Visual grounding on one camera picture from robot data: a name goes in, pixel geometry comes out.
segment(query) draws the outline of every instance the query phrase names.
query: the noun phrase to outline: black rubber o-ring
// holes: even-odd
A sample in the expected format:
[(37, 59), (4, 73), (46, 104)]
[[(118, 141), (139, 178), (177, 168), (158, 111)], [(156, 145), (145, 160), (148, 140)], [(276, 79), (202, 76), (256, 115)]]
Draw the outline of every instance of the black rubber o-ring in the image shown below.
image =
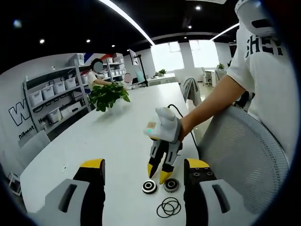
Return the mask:
[[(173, 213), (172, 213), (172, 214), (166, 213), (166, 212), (171, 212), (171, 210), (165, 210), (165, 209), (164, 209), (164, 208), (165, 208), (165, 205), (166, 205), (166, 204), (169, 204), (170, 202), (176, 202), (176, 203), (178, 204), (177, 207), (173, 210)], [(180, 206), (179, 211), (176, 212), (176, 213), (174, 213), (174, 211), (177, 210), (177, 208), (178, 208), (179, 206)], [(164, 206), (162, 206), (162, 209), (163, 209), (164, 213), (165, 213), (166, 215), (169, 215), (169, 216), (177, 215), (177, 214), (181, 211), (181, 208), (182, 208), (182, 207), (181, 207), (181, 204), (180, 204), (179, 202), (177, 202), (177, 201), (174, 201), (174, 200), (168, 201), (168, 202), (164, 203)]]
[[(168, 201), (168, 202), (164, 203), (164, 201), (167, 200), (167, 199), (174, 199), (174, 201), (172, 200), (172, 201)], [(176, 207), (174, 210), (176, 210), (176, 209), (180, 206), (179, 200), (177, 200), (177, 199), (174, 198), (174, 197), (168, 197), (168, 198), (166, 198), (165, 200), (163, 200), (162, 205), (168, 204), (169, 202), (176, 202), (176, 203), (178, 203), (177, 207)]]
[[(158, 215), (159, 217), (161, 217), (161, 218), (168, 218), (168, 217), (172, 216), (173, 213), (174, 213), (174, 210), (173, 210), (173, 213), (172, 213), (171, 215), (170, 215), (170, 214), (166, 214), (165, 211), (164, 211), (164, 209), (163, 209), (163, 205), (164, 205), (164, 204), (162, 203), (161, 205), (159, 205), (159, 206), (157, 207), (157, 215)], [(160, 206), (162, 206), (162, 210), (163, 210), (164, 213), (167, 215), (167, 217), (163, 217), (163, 216), (159, 215), (158, 210), (159, 210)]]

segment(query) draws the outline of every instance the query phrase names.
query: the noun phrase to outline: black ceiling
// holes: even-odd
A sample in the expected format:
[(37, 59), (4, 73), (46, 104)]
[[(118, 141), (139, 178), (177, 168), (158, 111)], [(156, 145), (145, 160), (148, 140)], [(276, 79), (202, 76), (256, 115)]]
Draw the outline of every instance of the black ceiling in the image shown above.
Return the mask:
[[(211, 35), (183, 35), (154, 40), (184, 42), (210, 39), (238, 23), (237, 0), (224, 5), (186, 0), (112, 0), (151, 37), (186, 32)], [(71, 52), (126, 53), (150, 47), (145, 38), (125, 19), (98, 0), (14, 0), (1, 7), (1, 70), (52, 54)], [(20, 20), (21, 28), (13, 26)], [(215, 41), (232, 42), (236, 29)]]

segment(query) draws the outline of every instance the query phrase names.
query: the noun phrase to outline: white storage bin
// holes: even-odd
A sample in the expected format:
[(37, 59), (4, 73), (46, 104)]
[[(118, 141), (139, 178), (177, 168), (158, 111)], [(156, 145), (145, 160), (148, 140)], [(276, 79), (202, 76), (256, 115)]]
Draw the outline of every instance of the white storage bin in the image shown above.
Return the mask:
[(113, 58), (114, 63), (124, 63), (123, 57), (122, 56), (117, 56), (115, 58)]
[(66, 118), (69, 114), (70, 114), (70, 112), (69, 112), (68, 108), (61, 111), (61, 115), (63, 118)]
[(108, 61), (109, 61), (109, 64), (112, 64), (112, 63), (113, 63), (113, 58), (112, 58), (112, 57), (109, 57), (109, 58), (108, 58)]
[(64, 92), (66, 90), (64, 81), (58, 82), (53, 85), (53, 91), (55, 94)]
[(81, 81), (83, 82), (83, 84), (88, 84), (88, 75), (87, 74), (82, 75)]
[(76, 102), (75, 104), (72, 104), (67, 109), (68, 109), (69, 113), (73, 113), (73, 112), (77, 111), (77, 110), (75, 110), (76, 108), (77, 108), (77, 110), (81, 108), (80, 102)]
[(71, 89), (72, 87), (76, 87), (75, 77), (65, 80), (66, 89)]
[(30, 95), (30, 102), (32, 103), (32, 106), (35, 106), (43, 101), (42, 97), (42, 90), (39, 90), (37, 92), (34, 92)]
[(51, 123), (56, 123), (62, 119), (60, 108), (56, 108), (48, 113), (48, 119)]
[(53, 85), (47, 86), (42, 89), (42, 96), (44, 100), (47, 100), (55, 95), (53, 91)]

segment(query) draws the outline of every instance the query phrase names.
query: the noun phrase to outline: white desk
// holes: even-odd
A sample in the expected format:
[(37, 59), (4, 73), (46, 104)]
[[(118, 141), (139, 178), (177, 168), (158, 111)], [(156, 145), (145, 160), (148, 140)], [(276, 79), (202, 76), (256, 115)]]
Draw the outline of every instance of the white desk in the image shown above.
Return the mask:
[(164, 84), (169, 82), (176, 82), (176, 79), (174, 73), (169, 73), (169, 74), (165, 74), (162, 77), (157, 77), (154, 79), (150, 78), (147, 80), (147, 82), (149, 83), (149, 86), (153, 86), (153, 85), (159, 85), (159, 84)]
[[(198, 158), (192, 136), (183, 141), (172, 178), (180, 181), (180, 189), (167, 193), (158, 185), (155, 194), (141, 190), (148, 180), (147, 163), (151, 139), (143, 128), (155, 114), (155, 107), (174, 104), (183, 115), (188, 113), (178, 83), (169, 83), (129, 91), (131, 103), (124, 102), (120, 117), (95, 110), (70, 126), (53, 140), (21, 175), (23, 200), (28, 212), (37, 212), (44, 205), (45, 196), (66, 178), (72, 179), (84, 161), (105, 159), (105, 202), (103, 225), (107, 226), (183, 226), (186, 222), (183, 200), (184, 159)], [(175, 197), (182, 205), (179, 214), (159, 218), (157, 207), (167, 197)]]

